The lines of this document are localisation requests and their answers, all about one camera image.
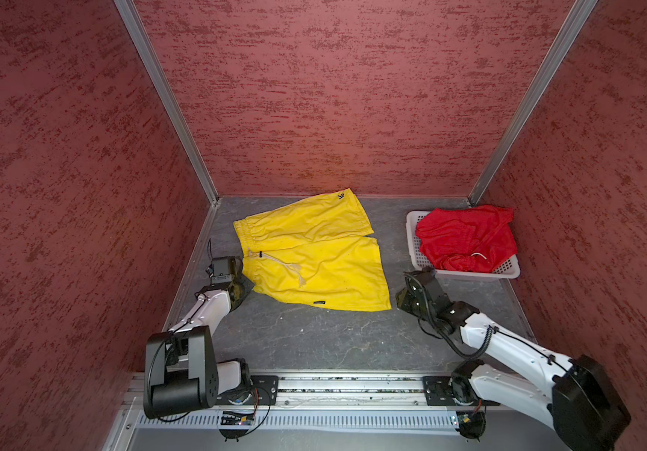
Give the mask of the right corner aluminium post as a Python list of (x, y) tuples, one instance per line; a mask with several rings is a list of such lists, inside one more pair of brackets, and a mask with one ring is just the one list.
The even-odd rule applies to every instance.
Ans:
[(498, 170), (511, 152), (517, 138), (528, 123), (597, 4), (597, 0), (576, 0), (573, 2), (524, 97), (517, 106), (509, 125), (498, 141), (494, 153), (468, 195), (467, 202), (470, 206), (477, 206), (481, 203), (483, 195), (487, 192)]

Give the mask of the small circuit board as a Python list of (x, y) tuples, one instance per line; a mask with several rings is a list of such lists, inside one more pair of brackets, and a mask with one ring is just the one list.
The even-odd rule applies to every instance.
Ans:
[(256, 424), (255, 413), (236, 413), (224, 411), (221, 415), (220, 425), (222, 427), (245, 427), (251, 428)]
[(464, 413), (458, 416), (457, 432), (464, 439), (478, 441), (484, 434), (486, 425), (485, 413)]

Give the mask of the yellow shorts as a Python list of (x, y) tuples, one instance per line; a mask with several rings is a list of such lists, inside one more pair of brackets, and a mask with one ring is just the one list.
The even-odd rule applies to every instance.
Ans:
[(234, 228), (255, 292), (338, 311), (391, 308), (381, 249), (352, 190), (247, 216)]

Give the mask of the left corner aluminium post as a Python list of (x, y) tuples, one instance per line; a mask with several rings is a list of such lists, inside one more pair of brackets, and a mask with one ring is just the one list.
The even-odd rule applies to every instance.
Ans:
[(184, 118), (182, 109), (175, 93), (169, 84), (165, 71), (154, 50), (152, 41), (146, 32), (140, 14), (132, 0), (115, 0), (114, 4), (122, 18), (124, 26), (135, 45), (148, 77), (158, 94), (158, 97), (165, 108), (165, 112), (182, 144), (183, 149), (197, 175), (198, 181), (203, 188), (209, 203), (217, 208), (220, 204), (220, 196), (214, 186), (212, 176), (206, 167), (202, 154), (195, 142), (195, 138)]

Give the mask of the corner aluminium post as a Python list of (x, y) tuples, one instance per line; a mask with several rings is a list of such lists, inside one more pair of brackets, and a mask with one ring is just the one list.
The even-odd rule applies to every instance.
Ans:
[(487, 192), (498, 170), (511, 152), (517, 138), (528, 123), (597, 4), (597, 0), (576, 0), (573, 2), (524, 97), (517, 106), (509, 125), (498, 141), (494, 153), (468, 195), (467, 202), (470, 206), (477, 206), (481, 203), (483, 195)]
[(195, 142), (195, 138), (184, 118), (182, 109), (175, 93), (169, 84), (165, 71), (154, 50), (152, 41), (146, 32), (140, 14), (132, 0), (115, 0), (114, 4), (122, 18), (124, 26), (135, 45), (148, 77), (158, 94), (158, 97), (165, 108), (165, 112), (182, 144), (183, 149), (197, 175), (198, 181), (203, 188), (209, 203), (217, 208), (220, 204), (220, 196), (214, 186), (212, 176), (206, 167), (202, 154)]

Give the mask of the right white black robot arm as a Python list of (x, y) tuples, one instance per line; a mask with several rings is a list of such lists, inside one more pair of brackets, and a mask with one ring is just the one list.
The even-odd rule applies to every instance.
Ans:
[(551, 428), (571, 450), (612, 450), (632, 417), (605, 368), (513, 333), (478, 308), (452, 302), (434, 271), (408, 272), (399, 310), (462, 358), (449, 390), (462, 406), (498, 403)]

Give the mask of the aluminium frame rail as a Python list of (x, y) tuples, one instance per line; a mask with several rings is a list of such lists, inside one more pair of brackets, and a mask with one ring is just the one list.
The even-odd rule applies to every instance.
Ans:
[[(548, 413), (551, 400), (539, 388), (524, 379), (485, 366), (483, 372), (467, 383), (451, 378), (454, 398), (472, 402), (479, 398), (474, 409), (430, 407), (423, 394), (422, 378), (427, 375), (396, 371), (306, 371), (263, 370), (253, 375), (280, 377), (276, 405), (280, 410), (402, 410), (402, 411), (460, 411), (501, 408), (520, 413)], [(143, 408), (145, 375), (137, 373), (126, 394), (125, 401)], [(210, 409), (223, 410), (244, 406), (246, 394), (225, 394)]]

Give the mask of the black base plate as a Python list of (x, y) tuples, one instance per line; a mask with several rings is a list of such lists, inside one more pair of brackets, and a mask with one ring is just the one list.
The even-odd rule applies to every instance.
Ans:
[(249, 390), (244, 406), (274, 406), (278, 393), (280, 377), (276, 375), (253, 375), (250, 377)]
[(463, 402), (454, 398), (450, 376), (424, 376), (422, 378), (423, 394), (430, 407), (451, 407), (474, 409), (479, 406), (479, 398), (474, 396), (472, 402)]

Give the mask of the left small circuit board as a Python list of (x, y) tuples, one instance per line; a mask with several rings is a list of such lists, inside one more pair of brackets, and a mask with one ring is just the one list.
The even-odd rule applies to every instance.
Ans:
[(245, 427), (251, 428), (256, 424), (255, 413), (236, 413), (224, 411), (221, 415), (220, 425), (222, 427)]

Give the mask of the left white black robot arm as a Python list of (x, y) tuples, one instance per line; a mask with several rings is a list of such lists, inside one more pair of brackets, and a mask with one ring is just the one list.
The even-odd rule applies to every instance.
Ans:
[(218, 326), (248, 293), (242, 275), (215, 275), (210, 285), (195, 294), (195, 303), (181, 321), (150, 336), (145, 353), (146, 417), (178, 421), (188, 413), (214, 407), (225, 394), (253, 390), (246, 362), (219, 362), (214, 350)]

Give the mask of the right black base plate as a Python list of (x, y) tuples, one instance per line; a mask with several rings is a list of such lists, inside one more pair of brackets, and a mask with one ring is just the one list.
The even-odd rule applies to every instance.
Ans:
[(423, 394), (430, 407), (451, 407), (474, 409), (479, 406), (479, 398), (474, 396), (472, 402), (463, 402), (454, 398), (450, 376), (424, 376), (422, 378)]

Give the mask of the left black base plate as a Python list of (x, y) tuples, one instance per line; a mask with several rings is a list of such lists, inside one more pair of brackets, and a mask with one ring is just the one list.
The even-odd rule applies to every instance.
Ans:
[(276, 375), (253, 375), (250, 377), (249, 390), (244, 406), (274, 406), (278, 393), (280, 377)]

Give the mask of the right small circuit board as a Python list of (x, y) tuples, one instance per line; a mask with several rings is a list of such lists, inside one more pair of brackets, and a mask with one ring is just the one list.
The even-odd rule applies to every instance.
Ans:
[(458, 416), (457, 432), (464, 439), (478, 441), (484, 434), (486, 425), (485, 413), (464, 413)]

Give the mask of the red shorts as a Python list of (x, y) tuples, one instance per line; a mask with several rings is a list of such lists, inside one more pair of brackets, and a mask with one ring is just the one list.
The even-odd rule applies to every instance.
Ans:
[(491, 274), (517, 254), (513, 219), (513, 209), (491, 205), (437, 209), (418, 222), (415, 236), (434, 269)]

